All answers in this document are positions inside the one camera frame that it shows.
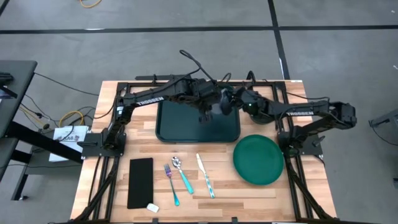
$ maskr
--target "black table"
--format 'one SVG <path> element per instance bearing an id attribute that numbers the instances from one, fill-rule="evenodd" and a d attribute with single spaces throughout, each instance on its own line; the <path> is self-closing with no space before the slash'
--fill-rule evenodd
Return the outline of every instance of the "black table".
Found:
<path id="1" fill-rule="evenodd" d="M 18 107 L 32 81 L 34 70 L 37 66 L 35 61 L 0 60 L 0 72 L 10 73 L 14 80 L 7 84 L 7 88 L 17 94 L 17 98 L 2 100 L 0 102 L 0 180 L 2 179 L 10 160 L 28 164 L 29 166 L 65 166 L 69 163 L 82 164 L 81 153 L 75 151 L 58 141 L 52 139 L 53 133 L 47 136 L 41 132 L 35 132 L 15 121 L 13 121 Z M 16 150 L 18 141 L 24 141 L 33 146 L 41 148 L 38 153 L 26 153 Z M 69 159 L 66 162 L 48 162 L 49 154 Z M 17 183 L 12 200 L 19 200 L 27 176 L 32 172 L 39 174 L 39 169 L 24 167 L 21 177 Z"/>

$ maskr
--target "white eraser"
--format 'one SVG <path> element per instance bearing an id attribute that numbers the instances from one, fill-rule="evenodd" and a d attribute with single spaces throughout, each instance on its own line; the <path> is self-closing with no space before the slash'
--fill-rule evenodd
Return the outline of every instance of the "white eraser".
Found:
<path id="1" fill-rule="evenodd" d="M 154 212 L 154 213 L 157 213 L 157 211 L 159 211 L 159 207 L 154 205 L 153 203 L 149 203 L 148 206 L 147 206 L 147 209 L 149 211 Z"/>

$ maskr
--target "teal handle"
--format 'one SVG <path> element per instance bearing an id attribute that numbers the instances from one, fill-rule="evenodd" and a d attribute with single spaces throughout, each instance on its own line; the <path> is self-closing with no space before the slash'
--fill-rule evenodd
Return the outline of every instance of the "teal handle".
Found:
<path id="1" fill-rule="evenodd" d="M 185 175 L 184 175 L 184 173 L 182 172 L 182 170 L 180 170 L 180 174 L 181 174 L 182 180 L 184 181 L 185 186 L 186 186 L 187 189 L 188 189 L 188 192 L 189 192 L 190 194 L 193 194 L 193 188 L 192 188 L 191 185 L 189 184 L 189 181 L 188 181 L 188 179 L 185 177 Z"/>
<path id="2" fill-rule="evenodd" d="M 175 191 L 174 191 L 172 179 L 170 179 L 170 184 L 172 185 L 172 190 L 173 190 L 174 205 L 175 205 L 175 206 L 179 206 L 179 205 L 180 205 L 180 201 L 178 200 L 177 194 L 176 194 Z"/>
<path id="3" fill-rule="evenodd" d="M 205 179 L 206 179 L 207 188 L 209 188 L 210 197 L 215 198 L 216 196 L 214 195 L 214 191 L 211 188 L 209 177 L 206 174 L 205 174 Z"/>

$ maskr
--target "utensil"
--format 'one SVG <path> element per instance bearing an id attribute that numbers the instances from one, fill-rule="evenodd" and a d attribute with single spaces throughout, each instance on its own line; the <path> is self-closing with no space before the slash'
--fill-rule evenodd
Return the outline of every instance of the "utensil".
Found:
<path id="1" fill-rule="evenodd" d="M 215 198 L 213 189 L 211 188 L 211 185 L 210 185 L 209 177 L 208 177 L 207 174 L 206 174 L 205 167 L 203 166 L 203 163 L 201 162 L 199 153 L 197 153 L 197 160 L 198 160 L 199 169 L 200 169 L 200 170 L 203 172 L 203 174 L 205 175 L 206 184 L 207 184 L 207 188 L 209 188 L 210 196 L 211 196 L 211 198 Z"/>
<path id="2" fill-rule="evenodd" d="M 174 191 L 173 182 L 172 182 L 172 171 L 170 170 L 170 167 L 168 164 L 164 165 L 164 170 L 166 171 L 167 177 L 170 179 L 170 184 L 172 186 L 173 195 L 174 195 L 174 205 L 179 206 L 180 201 L 178 200 L 177 194 L 175 194 L 175 191 Z"/>
<path id="3" fill-rule="evenodd" d="M 177 157 L 174 156 L 174 157 L 172 158 L 172 162 L 173 162 L 173 166 L 174 166 L 175 168 L 177 168 L 178 171 L 180 171 L 182 180 L 184 181 L 184 184 L 185 184 L 185 186 L 187 187 L 188 192 L 189 192 L 190 194 L 193 194 L 193 189 L 192 189 L 191 185 L 189 184 L 188 179 L 185 177 L 184 173 L 183 173 L 182 170 L 181 170 L 181 161 L 180 161 L 180 159 L 178 159 Z"/>
<path id="4" fill-rule="evenodd" d="M 246 136 L 237 143 L 233 162 L 238 174 L 256 185 L 273 183 L 284 168 L 284 157 L 279 146 L 258 134 Z"/>

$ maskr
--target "spoon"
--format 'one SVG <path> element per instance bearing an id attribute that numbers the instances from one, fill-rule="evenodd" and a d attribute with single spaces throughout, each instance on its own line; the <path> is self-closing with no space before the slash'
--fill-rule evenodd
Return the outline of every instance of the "spoon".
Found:
<path id="1" fill-rule="evenodd" d="M 187 187 L 188 192 L 189 192 L 190 194 L 193 194 L 193 188 L 191 187 L 191 185 L 189 184 L 188 179 L 185 177 L 184 173 L 183 173 L 182 170 L 181 170 L 181 161 L 180 161 L 180 159 L 178 159 L 177 157 L 174 156 L 174 157 L 172 158 L 172 162 L 173 162 L 173 166 L 174 166 L 175 168 L 177 168 L 178 171 L 180 171 L 182 180 L 184 181 L 184 184 L 185 184 L 185 186 Z"/>

